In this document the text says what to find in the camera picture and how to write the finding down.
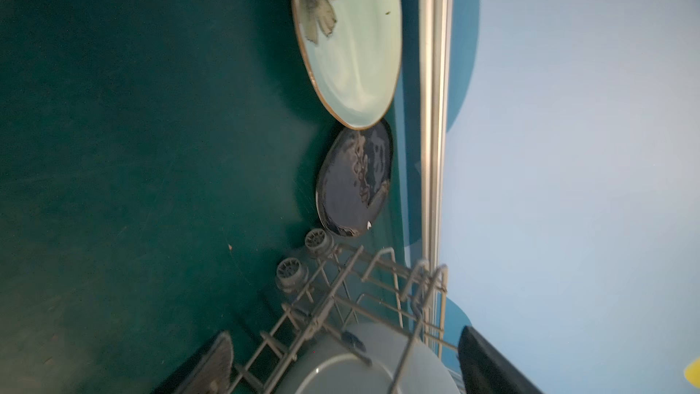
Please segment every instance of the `gold rim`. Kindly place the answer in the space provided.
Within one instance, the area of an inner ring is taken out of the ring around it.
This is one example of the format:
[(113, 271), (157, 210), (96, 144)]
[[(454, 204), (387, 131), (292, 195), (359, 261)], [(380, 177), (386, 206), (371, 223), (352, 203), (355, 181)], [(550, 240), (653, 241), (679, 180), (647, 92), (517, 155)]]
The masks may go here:
[(386, 116), (387, 112), (391, 108), (391, 104), (393, 103), (394, 96), (396, 95), (396, 87), (398, 86), (398, 77), (399, 74), (401, 74), (401, 63), (403, 62), (403, 34), (401, 31), (403, 30), (403, 11), (401, 9), (401, 0), (398, 0), (398, 13), (399, 13), (399, 21), (402, 23), (401, 24), (401, 31), (400, 31), (400, 37), (401, 37), (401, 44), (399, 45), (398, 49), (398, 70), (396, 71), (396, 79), (394, 80), (394, 90), (391, 92), (391, 98), (389, 100), (389, 104), (387, 104), (386, 109), (384, 112), (381, 114), (380, 118), (378, 118), (376, 121), (372, 122), (371, 125), (367, 125), (366, 127), (353, 127), (349, 125), (345, 120), (343, 120), (331, 107), (328, 105), (328, 102), (326, 101), (326, 98), (323, 97), (323, 94), (321, 94), (319, 90), (319, 85), (316, 83), (316, 77), (314, 76), (314, 72), (311, 70), (311, 65), (309, 64), (309, 54), (307, 53), (306, 46), (304, 46), (304, 35), (301, 32), (300, 25), (299, 25), (299, 16), (297, 15), (297, 7), (296, 7), (296, 2), (295, 0), (292, 0), (292, 19), (294, 20), (294, 32), (297, 35), (297, 44), (299, 45), (299, 50), (302, 52), (302, 58), (304, 59), (304, 66), (306, 67), (307, 73), (309, 74), (309, 78), (311, 80), (311, 85), (314, 86), (314, 91), (316, 91), (316, 95), (319, 97), (320, 102), (323, 104), (323, 106), (326, 108), (326, 110), (341, 124), (344, 126), (354, 129), (356, 131), (363, 131), (365, 129), (372, 128), (374, 125), (378, 124), (384, 116)]

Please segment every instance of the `plate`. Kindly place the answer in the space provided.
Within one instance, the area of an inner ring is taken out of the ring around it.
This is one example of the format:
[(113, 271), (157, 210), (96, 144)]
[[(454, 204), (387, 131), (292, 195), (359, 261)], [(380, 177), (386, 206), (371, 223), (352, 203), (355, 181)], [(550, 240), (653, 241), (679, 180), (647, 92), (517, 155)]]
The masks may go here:
[(343, 128), (320, 167), (316, 209), (339, 236), (361, 236), (389, 196), (393, 144), (386, 121), (355, 131)]
[[(280, 381), (275, 394), (356, 394), (389, 392), (407, 338), (373, 322), (347, 328), (364, 346), (372, 365), (363, 364), (326, 335), (299, 357)], [(400, 394), (459, 394), (450, 372), (433, 351), (418, 341), (398, 382)]]
[(346, 127), (372, 127), (396, 90), (400, 0), (292, 0), (292, 14), (320, 101)]

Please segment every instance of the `green wall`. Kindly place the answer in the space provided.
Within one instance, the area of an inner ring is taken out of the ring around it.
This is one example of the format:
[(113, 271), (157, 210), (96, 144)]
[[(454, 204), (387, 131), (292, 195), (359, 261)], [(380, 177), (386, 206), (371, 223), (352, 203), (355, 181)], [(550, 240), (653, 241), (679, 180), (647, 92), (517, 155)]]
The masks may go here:
[(246, 359), (339, 131), (289, 0), (0, 0), (0, 61), (0, 392), (148, 392), (219, 329)]

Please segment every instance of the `light blue wall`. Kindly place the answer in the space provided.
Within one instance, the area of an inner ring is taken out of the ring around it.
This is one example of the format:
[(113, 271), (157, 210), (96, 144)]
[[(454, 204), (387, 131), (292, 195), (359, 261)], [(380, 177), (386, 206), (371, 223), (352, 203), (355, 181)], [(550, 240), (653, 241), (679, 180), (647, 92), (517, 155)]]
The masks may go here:
[(447, 130), (449, 131), (462, 109), (467, 94), (479, 37), (479, 0), (452, 0), (455, 12), (452, 13), (450, 37), (450, 74), (456, 79), (450, 81), (447, 104)]
[(478, 25), (451, 299), (546, 393), (696, 393), (700, 0), (479, 0)]

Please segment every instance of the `dark object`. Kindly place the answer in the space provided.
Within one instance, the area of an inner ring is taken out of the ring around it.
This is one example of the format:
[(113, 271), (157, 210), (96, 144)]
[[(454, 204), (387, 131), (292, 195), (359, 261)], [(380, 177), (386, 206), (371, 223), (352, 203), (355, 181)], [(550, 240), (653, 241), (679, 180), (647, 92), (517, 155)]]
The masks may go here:
[(469, 394), (542, 394), (473, 327), (459, 339), (459, 366)]
[(340, 339), (343, 340), (347, 345), (353, 346), (354, 348), (357, 348), (359, 351), (363, 353), (367, 353), (367, 347), (365, 347), (365, 343), (363, 343), (360, 338), (356, 337), (352, 333), (348, 332), (347, 330), (340, 335)]
[(209, 339), (152, 394), (223, 394), (231, 383), (233, 344), (228, 332)]
[(385, 121), (364, 131), (344, 128), (319, 171), (316, 209), (321, 224), (340, 236), (360, 236), (389, 194), (393, 143)]

